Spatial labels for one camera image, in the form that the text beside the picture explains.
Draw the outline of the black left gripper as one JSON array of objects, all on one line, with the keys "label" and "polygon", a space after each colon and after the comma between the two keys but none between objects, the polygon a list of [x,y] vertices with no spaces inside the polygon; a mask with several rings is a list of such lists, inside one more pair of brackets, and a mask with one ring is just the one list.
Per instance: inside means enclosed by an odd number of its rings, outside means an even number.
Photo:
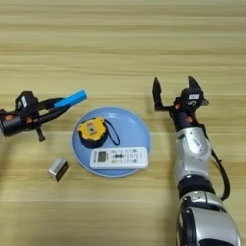
[{"label": "black left gripper", "polygon": [[40,124],[52,121],[69,110],[69,107],[54,108],[61,98],[51,98],[38,103],[40,111],[47,110],[47,113],[39,117],[34,112],[31,115],[25,115],[20,111],[6,112],[0,110],[0,131],[3,136],[9,137],[23,132],[36,130],[39,141],[43,141],[45,136],[40,128]]}]

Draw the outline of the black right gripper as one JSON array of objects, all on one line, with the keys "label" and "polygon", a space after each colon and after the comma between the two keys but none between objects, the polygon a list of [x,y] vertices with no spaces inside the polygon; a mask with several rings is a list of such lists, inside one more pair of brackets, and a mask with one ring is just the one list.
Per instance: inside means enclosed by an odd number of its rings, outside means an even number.
[{"label": "black right gripper", "polygon": [[207,106],[209,101],[205,98],[204,91],[199,86],[198,82],[192,77],[188,77],[189,93],[188,102],[182,103],[176,100],[174,105],[165,106],[161,101],[161,86],[157,77],[154,78],[152,87],[152,96],[154,100],[154,109],[156,111],[170,111],[170,116],[173,119],[176,131],[184,128],[202,127],[202,124],[197,120],[195,112],[201,106]]}]

